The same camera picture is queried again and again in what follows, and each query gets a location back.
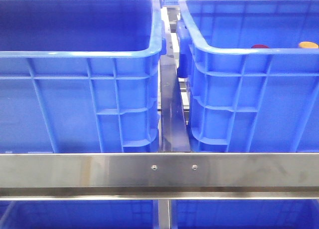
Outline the blue crate front right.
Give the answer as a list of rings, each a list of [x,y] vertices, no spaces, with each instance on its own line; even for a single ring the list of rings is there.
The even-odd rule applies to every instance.
[[[318,0],[179,0],[195,152],[319,150]],[[264,44],[270,48],[251,48]]]

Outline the blue crate lower left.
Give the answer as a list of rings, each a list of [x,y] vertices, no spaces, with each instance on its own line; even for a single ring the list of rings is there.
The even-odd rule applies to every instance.
[[[2,229],[157,229],[153,201],[17,201]]]

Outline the blue crate lower right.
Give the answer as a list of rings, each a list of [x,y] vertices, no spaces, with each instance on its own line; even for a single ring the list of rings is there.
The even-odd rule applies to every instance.
[[[177,200],[179,229],[317,229],[316,200]]]

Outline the red mushroom push button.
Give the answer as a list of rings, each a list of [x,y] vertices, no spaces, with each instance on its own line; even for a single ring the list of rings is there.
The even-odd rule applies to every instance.
[[[264,44],[255,44],[251,46],[251,48],[270,48],[270,47]]]

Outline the steel rack front rail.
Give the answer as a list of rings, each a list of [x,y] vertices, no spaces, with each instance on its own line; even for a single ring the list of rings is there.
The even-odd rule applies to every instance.
[[[317,199],[317,153],[2,154],[13,200]]]

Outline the yellow push button top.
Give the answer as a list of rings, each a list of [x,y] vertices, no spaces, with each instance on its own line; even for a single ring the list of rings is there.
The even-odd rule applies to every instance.
[[[315,42],[311,41],[302,41],[298,44],[299,48],[312,48],[312,49],[318,49],[319,45]]]

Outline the blue crate front left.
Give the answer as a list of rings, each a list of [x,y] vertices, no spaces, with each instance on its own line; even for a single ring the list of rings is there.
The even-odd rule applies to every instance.
[[[0,0],[0,151],[159,147],[159,0]]]

